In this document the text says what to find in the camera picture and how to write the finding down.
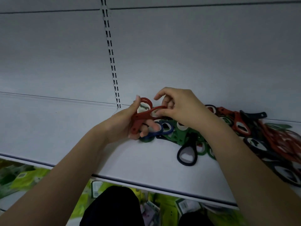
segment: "forearm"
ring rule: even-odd
[[[2,215],[0,225],[66,225],[106,144],[101,126],[91,129],[45,178]]]
[[[213,115],[199,123],[250,225],[301,225],[300,198]]]

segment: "person's right hand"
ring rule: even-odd
[[[158,110],[158,116],[171,117],[182,125],[197,130],[200,125],[197,121],[213,115],[190,89],[164,87],[154,99],[158,100],[164,95],[162,105],[167,106],[167,109]]]

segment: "person's right arm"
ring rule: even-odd
[[[240,211],[250,225],[301,225],[301,199],[208,110],[191,90],[165,87],[157,112],[199,131],[211,146]]]

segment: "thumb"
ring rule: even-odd
[[[174,111],[173,109],[163,108],[156,112],[158,117],[173,117]]]
[[[131,115],[133,115],[137,111],[137,109],[139,108],[140,101],[141,101],[140,96],[136,95],[136,99],[130,105],[130,107],[128,107],[128,109],[127,109]]]

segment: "person's left arm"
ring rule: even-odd
[[[138,139],[148,134],[131,134],[131,116],[140,105],[133,104],[89,130],[74,148],[36,186],[21,197],[0,217],[0,225],[66,225],[83,189],[100,161],[100,151],[108,144],[129,137]],[[158,126],[147,120],[155,130]]]

